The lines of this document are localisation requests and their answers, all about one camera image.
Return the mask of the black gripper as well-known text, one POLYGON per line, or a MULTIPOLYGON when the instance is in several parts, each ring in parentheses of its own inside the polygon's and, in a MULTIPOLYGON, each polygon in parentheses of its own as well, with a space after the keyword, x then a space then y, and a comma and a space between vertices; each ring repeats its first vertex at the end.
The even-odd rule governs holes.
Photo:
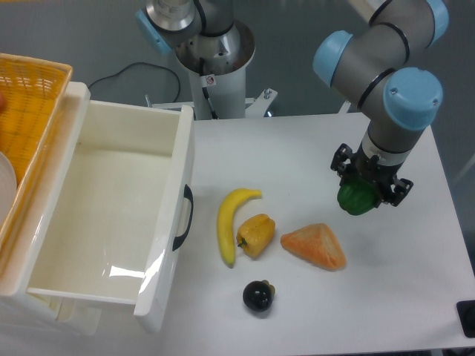
POLYGON ((330 169, 337 173, 341 182, 361 179, 370 183, 379 191, 381 203, 397 207, 411 191, 413 182, 396 177, 401 164, 387 166, 380 161, 376 155, 368 158, 363 151, 354 154, 347 144, 342 143, 334 153, 330 169))

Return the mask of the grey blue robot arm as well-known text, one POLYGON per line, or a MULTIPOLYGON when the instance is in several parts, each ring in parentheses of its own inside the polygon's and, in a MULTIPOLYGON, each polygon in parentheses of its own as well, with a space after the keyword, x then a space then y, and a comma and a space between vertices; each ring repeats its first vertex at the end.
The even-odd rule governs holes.
MULTIPOLYGON (((255 41, 231 1, 149 1, 136 20, 156 51, 174 53, 188 71, 198 119, 250 114, 245 70, 255 41)), ((358 150, 341 145, 330 165, 340 178, 338 204, 352 215, 398 205, 413 186, 397 173, 435 119, 443 90, 407 61, 444 34, 448 10, 443 1, 385 1, 368 24, 361 36, 330 34, 312 61, 320 80, 370 120, 358 150)))

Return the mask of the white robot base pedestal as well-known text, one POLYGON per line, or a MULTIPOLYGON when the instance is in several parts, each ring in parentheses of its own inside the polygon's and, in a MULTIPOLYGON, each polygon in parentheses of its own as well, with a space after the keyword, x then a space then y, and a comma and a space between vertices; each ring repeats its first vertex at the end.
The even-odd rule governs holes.
POLYGON ((227 33, 198 34, 176 47, 189 76, 197 120, 241 119, 246 110, 246 67, 255 54, 252 31, 235 20, 227 33))

